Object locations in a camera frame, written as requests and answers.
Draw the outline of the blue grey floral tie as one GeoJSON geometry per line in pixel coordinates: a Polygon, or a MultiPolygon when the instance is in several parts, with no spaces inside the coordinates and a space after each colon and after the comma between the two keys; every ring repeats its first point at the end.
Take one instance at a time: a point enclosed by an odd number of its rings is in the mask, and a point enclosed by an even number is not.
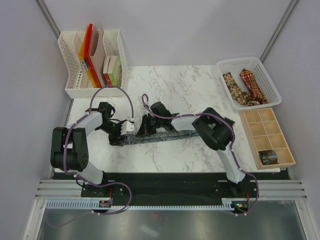
{"type": "Polygon", "coordinates": [[[159,142],[168,142],[174,140],[188,139],[193,137],[199,137],[200,135],[195,130],[182,130],[171,132],[158,132],[155,134],[146,134],[143,136],[136,136],[135,134],[127,135],[127,145],[140,145],[159,142]]]}

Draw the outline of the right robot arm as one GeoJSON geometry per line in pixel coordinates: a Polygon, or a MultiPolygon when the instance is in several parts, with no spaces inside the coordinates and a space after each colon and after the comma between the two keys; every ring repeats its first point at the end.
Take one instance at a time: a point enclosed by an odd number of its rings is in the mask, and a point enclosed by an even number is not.
{"type": "Polygon", "coordinates": [[[196,132],[211,150],[217,152],[230,182],[230,193],[240,197],[247,191],[250,178],[254,176],[243,170],[235,153],[236,134],[233,120],[222,117],[211,107],[196,114],[174,115],[160,101],[151,106],[143,102],[143,106],[149,112],[149,116],[155,118],[157,128],[179,134],[187,131],[196,132]]]}

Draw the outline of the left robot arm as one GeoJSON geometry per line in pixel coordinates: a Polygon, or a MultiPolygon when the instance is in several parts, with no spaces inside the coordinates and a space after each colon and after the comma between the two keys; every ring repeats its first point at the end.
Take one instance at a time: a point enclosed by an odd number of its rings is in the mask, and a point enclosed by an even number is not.
{"type": "Polygon", "coordinates": [[[122,139],[135,130],[134,119],[113,122],[115,108],[108,102],[100,102],[97,108],[89,108],[85,115],[66,127],[56,127],[52,132],[50,164],[67,175],[92,184],[92,191],[99,197],[106,196],[110,185],[103,180],[104,172],[89,160],[87,137],[102,130],[113,140],[122,139]]]}

